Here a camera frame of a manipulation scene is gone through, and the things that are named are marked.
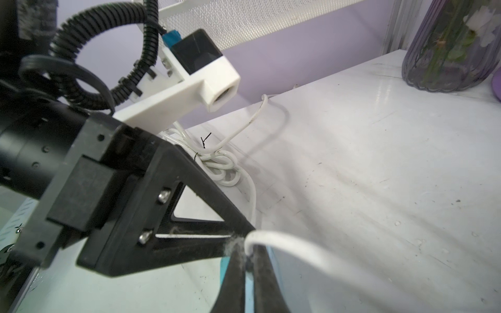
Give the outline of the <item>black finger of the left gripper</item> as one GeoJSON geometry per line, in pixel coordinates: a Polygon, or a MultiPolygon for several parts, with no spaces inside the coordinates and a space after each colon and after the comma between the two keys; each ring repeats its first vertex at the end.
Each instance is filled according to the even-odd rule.
{"type": "Polygon", "coordinates": [[[162,142],[152,165],[156,181],[169,194],[165,215],[155,230],[154,268],[220,257],[229,240],[254,230],[251,222],[182,147],[162,142]],[[177,217],[176,207],[187,189],[220,220],[177,217]]]}

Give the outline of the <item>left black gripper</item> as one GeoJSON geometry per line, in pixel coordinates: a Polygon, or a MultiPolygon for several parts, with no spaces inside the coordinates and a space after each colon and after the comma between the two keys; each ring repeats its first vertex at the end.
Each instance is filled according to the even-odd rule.
{"type": "Polygon", "coordinates": [[[80,237],[79,266],[120,276],[183,261],[157,237],[183,189],[184,154],[101,113],[29,93],[1,96],[1,182],[38,200],[9,259],[49,267],[80,237]]]}

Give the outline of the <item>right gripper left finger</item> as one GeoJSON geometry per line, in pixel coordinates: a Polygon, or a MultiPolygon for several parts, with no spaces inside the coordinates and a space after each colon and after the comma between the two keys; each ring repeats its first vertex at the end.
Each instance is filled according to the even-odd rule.
{"type": "Polygon", "coordinates": [[[230,255],[218,297],[212,313],[245,312],[245,252],[243,244],[237,244],[230,255]]]}

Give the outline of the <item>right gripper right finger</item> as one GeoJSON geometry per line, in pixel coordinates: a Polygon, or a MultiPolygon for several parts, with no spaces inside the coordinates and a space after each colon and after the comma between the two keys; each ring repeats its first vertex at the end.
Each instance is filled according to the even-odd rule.
{"type": "Polygon", "coordinates": [[[281,293],[267,249],[264,246],[254,246],[250,259],[254,280],[254,311],[256,313],[290,312],[281,293]]]}

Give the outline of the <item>teal power strip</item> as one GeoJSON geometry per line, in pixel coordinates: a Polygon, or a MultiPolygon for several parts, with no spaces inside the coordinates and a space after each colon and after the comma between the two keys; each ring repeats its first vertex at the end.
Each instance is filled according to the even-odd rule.
{"type": "MultiPolygon", "coordinates": [[[[275,275],[277,277],[277,281],[279,283],[279,287],[281,290],[281,278],[280,278],[279,269],[277,267],[276,258],[273,255],[273,253],[269,252],[268,254],[270,256],[270,260],[271,260],[271,263],[272,263],[273,269],[275,271],[275,275]]],[[[226,272],[229,259],[230,259],[230,257],[227,256],[227,257],[224,257],[220,261],[220,287],[221,287],[221,284],[223,283],[224,274],[226,272]]],[[[255,312],[254,311],[254,293],[253,292],[254,292],[254,280],[253,280],[253,274],[252,274],[252,262],[249,262],[249,263],[245,264],[245,312],[255,312]]]]}

